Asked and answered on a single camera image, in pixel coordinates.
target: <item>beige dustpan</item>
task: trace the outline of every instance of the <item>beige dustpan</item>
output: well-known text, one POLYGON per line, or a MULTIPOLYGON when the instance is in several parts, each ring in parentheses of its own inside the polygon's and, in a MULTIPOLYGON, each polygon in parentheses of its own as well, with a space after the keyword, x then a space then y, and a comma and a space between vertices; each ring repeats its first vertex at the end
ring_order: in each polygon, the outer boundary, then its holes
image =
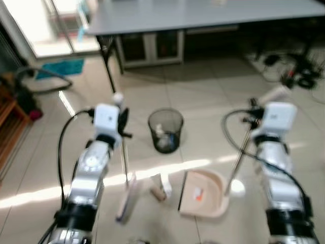
POLYGON ((222 175, 208 170, 186 173, 178 210, 183 215, 216 218, 227 209, 229 197, 224 195, 226 181, 222 175))

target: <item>blue mat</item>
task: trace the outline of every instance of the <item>blue mat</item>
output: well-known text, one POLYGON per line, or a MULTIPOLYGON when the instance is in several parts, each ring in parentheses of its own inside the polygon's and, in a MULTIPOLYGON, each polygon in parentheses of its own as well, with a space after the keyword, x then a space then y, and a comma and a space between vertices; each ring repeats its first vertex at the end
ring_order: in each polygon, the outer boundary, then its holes
MULTIPOLYGON (((60 75, 75 75, 82 73, 84 59, 64 60, 57 63, 48 63, 42 66, 43 69, 58 73, 60 75)), ((51 75, 39 72, 36 80, 51 77, 51 75)))

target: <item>black mesh wastebasket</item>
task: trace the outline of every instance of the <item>black mesh wastebasket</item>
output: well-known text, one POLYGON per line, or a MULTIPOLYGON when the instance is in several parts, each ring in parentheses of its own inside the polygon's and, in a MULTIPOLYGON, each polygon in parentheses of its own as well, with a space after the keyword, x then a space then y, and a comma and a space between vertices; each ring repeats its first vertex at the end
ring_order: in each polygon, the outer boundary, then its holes
POLYGON ((169 154, 179 147, 183 123, 183 116, 172 108, 163 108, 150 115, 148 124, 158 152, 169 154))

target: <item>gray table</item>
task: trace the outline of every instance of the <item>gray table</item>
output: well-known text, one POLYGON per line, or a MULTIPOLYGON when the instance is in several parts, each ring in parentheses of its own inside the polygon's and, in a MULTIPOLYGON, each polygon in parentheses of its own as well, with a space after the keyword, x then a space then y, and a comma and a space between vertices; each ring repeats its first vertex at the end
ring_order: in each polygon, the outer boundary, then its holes
POLYGON ((99 0, 87 33, 94 35, 115 91, 105 52, 119 34, 325 16, 316 0, 99 0))

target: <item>white cabinet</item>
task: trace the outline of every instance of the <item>white cabinet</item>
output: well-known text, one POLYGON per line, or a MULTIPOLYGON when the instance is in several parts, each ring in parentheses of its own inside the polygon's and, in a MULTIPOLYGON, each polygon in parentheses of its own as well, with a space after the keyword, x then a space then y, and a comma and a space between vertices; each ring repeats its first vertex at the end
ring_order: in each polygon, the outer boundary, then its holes
POLYGON ((184 32, 166 31, 117 37, 123 68, 183 62, 184 32))

